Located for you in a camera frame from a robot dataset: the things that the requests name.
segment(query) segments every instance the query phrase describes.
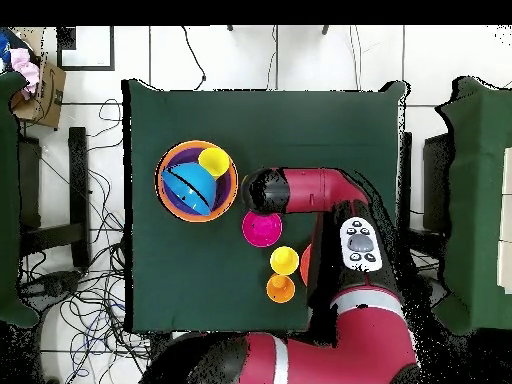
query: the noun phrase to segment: yellow bowl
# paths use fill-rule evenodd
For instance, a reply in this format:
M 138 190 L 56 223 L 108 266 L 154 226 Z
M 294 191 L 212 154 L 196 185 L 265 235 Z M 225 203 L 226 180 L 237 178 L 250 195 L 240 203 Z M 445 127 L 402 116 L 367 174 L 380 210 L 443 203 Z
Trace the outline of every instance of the yellow bowl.
M 229 169 L 229 155 L 219 147 L 204 149 L 198 158 L 199 165 L 217 179 Z
M 288 246 L 278 247 L 270 256 L 270 266 L 279 275 L 290 275 L 299 266 L 299 255 Z

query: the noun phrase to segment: yellow cup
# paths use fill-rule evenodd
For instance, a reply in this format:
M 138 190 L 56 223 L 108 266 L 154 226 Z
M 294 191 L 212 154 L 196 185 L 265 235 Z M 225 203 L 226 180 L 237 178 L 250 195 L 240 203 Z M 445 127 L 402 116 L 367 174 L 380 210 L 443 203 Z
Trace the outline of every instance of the yellow cup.
M 270 256 L 270 266 L 276 274 L 290 275 L 299 266 L 299 255 L 288 246 L 278 247 Z
M 199 165 L 217 179 L 229 169 L 229 155 L 218 147 L 204 149 L 199 155 Z
M 274 274 L 267 283 L 267 296 L 276 303 L 286 303 L 295 294 L 295 284 L 287 275 Z

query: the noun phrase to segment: blue bowl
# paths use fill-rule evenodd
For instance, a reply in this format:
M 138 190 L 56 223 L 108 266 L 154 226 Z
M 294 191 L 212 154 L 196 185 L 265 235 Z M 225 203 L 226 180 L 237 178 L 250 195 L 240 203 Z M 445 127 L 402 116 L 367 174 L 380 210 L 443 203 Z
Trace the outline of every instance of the blue bowl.
M 209 215 L 215 203 L 217 184 L 198 163 L 190 162 L 162 172 L 164 184 L 185 205 L 200 215 Z

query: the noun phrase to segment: orange cup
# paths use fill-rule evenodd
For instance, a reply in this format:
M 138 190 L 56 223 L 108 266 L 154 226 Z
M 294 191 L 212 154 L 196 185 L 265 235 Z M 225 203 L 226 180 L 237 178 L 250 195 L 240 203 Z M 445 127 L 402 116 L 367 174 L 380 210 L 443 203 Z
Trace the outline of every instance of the orange cup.
M 276 303 L 286 303 L 295 294 L 295 284 L 287 275 L 274 274 L 267 283 L 267 296 Z

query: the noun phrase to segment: purple bowl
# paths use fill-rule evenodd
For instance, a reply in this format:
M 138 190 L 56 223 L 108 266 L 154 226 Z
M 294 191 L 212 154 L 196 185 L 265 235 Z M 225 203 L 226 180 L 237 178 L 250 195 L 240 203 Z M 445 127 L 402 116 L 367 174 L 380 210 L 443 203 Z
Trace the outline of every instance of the purple bowl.
M 169 163 L 166 166 L 166 170 L 181 163 L 198 162 L 199 155 L 203 150 L 203 148 L 194 147 L 192 149 L 186 149 L 179 152 L 169 161 Z M 199 215 L 195 210 L 193 210 L 192 208 L 188 207 L 185 203 L 183 203 L 181 199 L 178 196 L 176 196 L 165 184 L 163 185 L 163 187 L 169 201 L 174 206 L 176 206 L 180 211 L 188 213 L 190 215 Z M 229 175 L 229 172 L 226 172 L 224 173 L 224 175 L 221 175 L 217 180 L 217 194 L 215 202 L 213 203 L 212 211 L 214 211 L 224 203 L 224 201 L 228 197 L 230 189 L 231 176 Z

